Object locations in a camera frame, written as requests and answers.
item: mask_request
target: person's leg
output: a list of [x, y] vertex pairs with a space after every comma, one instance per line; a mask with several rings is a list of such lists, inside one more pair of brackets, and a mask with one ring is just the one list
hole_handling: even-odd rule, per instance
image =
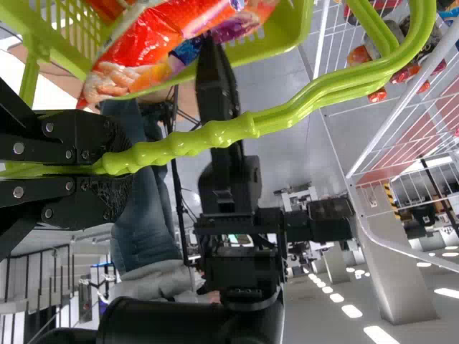
[[[102, 114], [119, 119], [132, 144], [146, 141], [135, 100], [107, 100]], [[111, 256], [121, 275], [154, 262], [181, 259], [162, 203], [155, 173], [150, 167], [142, 168], [134, 176], [126, 208], [112, 228]]]

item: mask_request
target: metal shelf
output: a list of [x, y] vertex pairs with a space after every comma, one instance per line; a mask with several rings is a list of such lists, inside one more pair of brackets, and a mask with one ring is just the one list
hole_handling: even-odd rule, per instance
[[[364, 41], [364, 30], [360, 26], [348, 24], [347, 18], [343, 18], [342, 2], [330, 6], [330, 1], [324, 0], [319, 4], [320, 6], [314, 9], [316, 16], [321, 16], [321, 25], [318, 32], [313, 32], [318, 34], [319, 46], [316, 51], [313, 78], [347, 67], [348, 54]], [[397, 7], [384, 20], [392, 19], [399, 22], [408, 14], [409, 7], [406, 1], [406, 4]], [[456, 165], [456, 159], [435, 167], [418, 168], [417, 166], [421, 158], [433, 159], [449, 155], [454, 157], [459, 151], [459, 81], [457, 79], [459, 52], [454, 45], [459, 39], [459, 21], [455, 21], [454, 25], [448, 28], [438, 17], [437, 26], [442, 31], [443, 37], [434, 52], [422, 62], [420, 72], [406, 86], [387, 85], [389, 94], [394, 94], [393, 91], [396, 91], [395, 93], [399, 95], [377, 103], [354, 102], [356, 106], [345, 110], [341, 107], [333, 111], [336, 107], [332, 105], [326, 108], [326, 115], [322, 114], [321, 110], [319, 112], [363, 232], [380, 246], [459, 272], [458, 264], [446, 259], [430, 257], [423, 252], [387, 241], [371, 232], [368, 218], [381, 216], [396, 209], [385, 206], [381, 211], [365, 211], [375, 198], [375, 188], [384, 187], [386, 183], [389, 183], [393, 197], [402, 204], [398, 210], [448, 198], [445, 195], [438, 195], [438, 199], [433, 199], [433, 196], [437, 195], [427, 172], [430, 172], [437, 189], [442, 192], [445, 187], [447, 193], [451, 194], [449, 184], [459, 183], [459, 165]], [[431, 77], [432, 71], [443, 58], [448, 63], [446, 70]], [[430, 89], [415, 97], [417, 90], [427, 79], [430, 79]], [[388, 105], [393, 106], [392, 111], [387, 111]], [[344, 171], [329, 126], [339, 116], [368, 110], [386, 113], [387, 119], [350, 170]]]

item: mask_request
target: warning stripe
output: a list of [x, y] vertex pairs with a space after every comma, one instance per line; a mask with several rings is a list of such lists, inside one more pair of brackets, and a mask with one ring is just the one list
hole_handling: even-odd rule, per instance
[[389, 199], [389, 203], [390, 203], [390, 206], [392, 207], [392, 210], [394, 211], [395, 218], [400, 220], [401, 216], [400, 216], [400, 213], [398, 212], [397, 205], [395, 204], [394, 197], [392, 195], [392, 191], [388, 183], [384, 185], [384, 192], [386, 193], [386, 196]]

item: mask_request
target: staircase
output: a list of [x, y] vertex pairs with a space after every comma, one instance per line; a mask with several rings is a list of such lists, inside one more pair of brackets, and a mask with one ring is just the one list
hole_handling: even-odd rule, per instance
[[9, 263], [5, 259], [0, 263], [0, 314], [33, 313], [67, 304], [81, 276], [107, 258], [108, 245], [76, 243], [12, 257]]

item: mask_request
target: person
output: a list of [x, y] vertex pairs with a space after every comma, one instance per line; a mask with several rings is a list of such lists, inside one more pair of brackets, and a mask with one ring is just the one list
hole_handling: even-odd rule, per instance
[[[136, 100], [106, 100], [101, 103], [101, 113], [117, 118], [133, 145], [162, 138], [158, 116], [142, 116]], [[110, 288], [106, 302], [121, 296], [219, 302], [216, 292], [196, 294], [199, 275], [183, 263], [164, 183], [166, 174], [166, 166], [148, 166], [133, 177], [126, 207], [111, 229], [110, 254], [121, 282]]]

